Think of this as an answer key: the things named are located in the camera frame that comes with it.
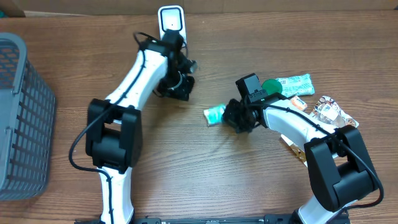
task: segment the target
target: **plastic bin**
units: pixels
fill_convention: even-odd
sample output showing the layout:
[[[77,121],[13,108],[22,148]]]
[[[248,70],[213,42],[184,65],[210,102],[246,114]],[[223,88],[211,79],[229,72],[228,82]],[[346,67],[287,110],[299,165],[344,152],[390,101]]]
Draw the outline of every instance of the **plastic bin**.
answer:
[[[54,92],[27,60],[24,41],[0,33],[0,200],[45,190],[55,108]]]

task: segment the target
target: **brown tabletop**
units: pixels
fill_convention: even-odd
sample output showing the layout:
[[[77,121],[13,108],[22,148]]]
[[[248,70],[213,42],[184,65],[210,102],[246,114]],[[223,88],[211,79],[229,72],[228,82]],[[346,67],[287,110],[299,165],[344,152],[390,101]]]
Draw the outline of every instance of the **brown tabletop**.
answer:
[[[350,212],[353,223],[398,219],[398,12],[292,12],[186,15],[190,58],[200,68],[189,102],[151,96],[142,111],[144,148],[132,175],[137,217],[248,217],[292,213],[311,196],[306,167],[257,128],[237,135],[208,128],[203,110],[239,98],[235,81],[310,73],[310,109],[332,96],[360,125],[386,197]],[[136,59],[133,31],[158,36],[157,16],[0,19],[55,91],[57,120],[46,192],[0,203],[0,223],[72,223],[102,212],[98,174],[74,169],[68,149],[84,128],[88,103],[104,99]],[[79,165],[92,166],[84,141]],[[378,192],[361,203],[377,199]]]

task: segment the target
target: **table surface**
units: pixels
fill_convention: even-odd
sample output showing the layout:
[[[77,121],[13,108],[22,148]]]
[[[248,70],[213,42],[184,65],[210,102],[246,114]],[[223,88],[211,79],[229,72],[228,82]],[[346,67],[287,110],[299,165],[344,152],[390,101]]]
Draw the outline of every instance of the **table surface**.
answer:
[[[280,140],[257,128],[237,135],[208,128],[203,110],[239,98],[235,81],[311,73],[310,109],[333,97],[360,125],[386,197],[350,212],[353,223],[398,218],[398,12],[275,12],[186,15],[190,58],[200,68],[189,102],[151,96],[142,112],[144,148],[133,169],[137,217],[248,217],[291,213],[311,196],[305,166]],[[74,169],[68,149],[84,128],[92,98],[105,98],[135,62],[134,31],[157,36],[157,16],[0,19],[20,35],[29,58],[58,99],[46,192],[0,203],[0,223],[72,223],[98,218],[98,174]],[[84,143],[74,158],[92,166]],[[377,199],[378,192],[361,203]]]

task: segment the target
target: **green lid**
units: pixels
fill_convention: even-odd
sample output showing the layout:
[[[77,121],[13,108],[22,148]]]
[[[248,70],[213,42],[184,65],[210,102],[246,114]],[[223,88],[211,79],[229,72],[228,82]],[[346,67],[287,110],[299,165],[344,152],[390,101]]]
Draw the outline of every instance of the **green lid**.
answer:
[[[275,79],[268,79],[262,84],[262,89],[267,91],[268,95],[282,93],[282,84]]]

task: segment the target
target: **gray plastic basket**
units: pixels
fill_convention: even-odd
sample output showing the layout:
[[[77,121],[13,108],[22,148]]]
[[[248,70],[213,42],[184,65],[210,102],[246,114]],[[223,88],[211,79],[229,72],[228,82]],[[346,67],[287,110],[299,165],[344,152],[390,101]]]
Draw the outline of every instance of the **gray plastic basket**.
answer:
[[[55,95],[24,41],[0,33],[0,200],[41,194],[49,177]]]

